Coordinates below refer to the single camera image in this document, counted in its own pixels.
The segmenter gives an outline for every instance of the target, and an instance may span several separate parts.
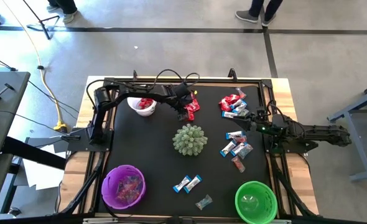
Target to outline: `green succulent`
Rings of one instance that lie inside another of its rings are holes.
[[[201,127],[187,124],[177,131],[174,141],[174,148],[182,155],[197,156],[207,144],[207,137],[204,137],[204,131]]]

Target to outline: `concrete floor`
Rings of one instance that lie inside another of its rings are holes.
[[[35,21],[22,2],[5,1],[24,24]],[[41,18],[49,16],[45,1],[28,2]],[[69,27],[261,28],[259,23],[235,19],[235,10],[250,4],[239,0],[76,2],[81,13]],[[0,14],[5,26],[17,26],[2,2]],[[270,29],[367,30],[367,1],[285,0]],[[51,89],[74,108],[80,106],[88,75],[131,75],[134,69],[140,75],[155,75],[173,68],[225,77],[233,67],[240,77],[271,77],[263,34],[55,32],[51,41],[41,32],[30,35],[47,67]],[[367,35],[271,34],[270,38],[277,74],[290,81],[301,123],[327,124],[328,115],[367,88]],[[35,53],[25,33],[0,31],[0,59],[29,71],[30,80],[41,86]],[[54,105],[30,85],[18,113],[49,126],[57,119]],[[64,119],[70,126],[75,124],[67,114]],[[20,118],[10,132],[20,140],[54,134]],[[321,143],[309,153],[309,162],[320,214],[367,222],[367,181],[352,183],[348,178],[363,171],[355,147]],[[22,209],[21,217],[50,214],[56,194],[56,189],[36,192],[19,187],[12,206]]]

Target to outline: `purple basket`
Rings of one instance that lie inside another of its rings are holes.
[[[126,205],[121,203],[116,198],[116,192],[119,186],[119,181],[128,175],[139,175],[142,179],[143,187],[138,198],[133,203]],[[134,166],[121,165],[111,170],[109,174],[106,176],[106,178],[103,180],[101,193],[102,198],[107,205],[109,205],[114,209],[122,210],[138,203],[138,201],[140,201],[144,196],[145,190],[146,190],[145,178],[141,173],[141,171],[139,171],[139,169],[135,168]]]

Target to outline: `green plastic bin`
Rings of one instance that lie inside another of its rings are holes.
[[[277,200],[273,191],[263,183],[250,181],[244,183],[235,196],[236,211],[250,224],[267,224],[277,213]]]

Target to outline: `yellow cable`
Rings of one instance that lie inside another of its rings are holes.
[[[21,27],[23,28],[24,32],[26,33],[27,37],[29,38],[30,42],[32,43],[33,45],[33,48],[35,50],[35,54],[37,55],[37,61],[39,63],[40,66],[41,65],[41,59],[40,59],[40,55],[39,55],[39,51],[37,50],[37,48],[35,47],[35,44],[32,40],[32,38],[30,37],[28,31],[26,30],[26,28],[22,25],[22,23],[20,22],[20,20],[16,17],[16,15],[14,14],[14,12],[12,12],[11,8],[8,6],[8,4],[2,0],[3,3],[6,5],[6,7],[9,9],[9,11],[12,13],[12,15],[15,17],[15,19],[17,20],[17,22],[21,25]],[[51,89],[48,87],[47,83],[45,82],[45,77],[44,77],[44,73],[41,69],[40,70],[40,74],[41,74],[41,81],[42,81],[42,84],[44,84],[45,88],[48,90],[49,94],[52,96],[52,98],[56,99],[55,95],[52,93]],[[61,127],[66,127],[66,124],[63,123],[62,121],[62,115],[60,114],[60,109],[59,109],[59,104],[58,104],[58,101],[54,101],[55,103],[55,107],[57,109],[57,113],[58,113],[58,123],[56,125],[56,127],[53,127],[54,129],[60,129]]]

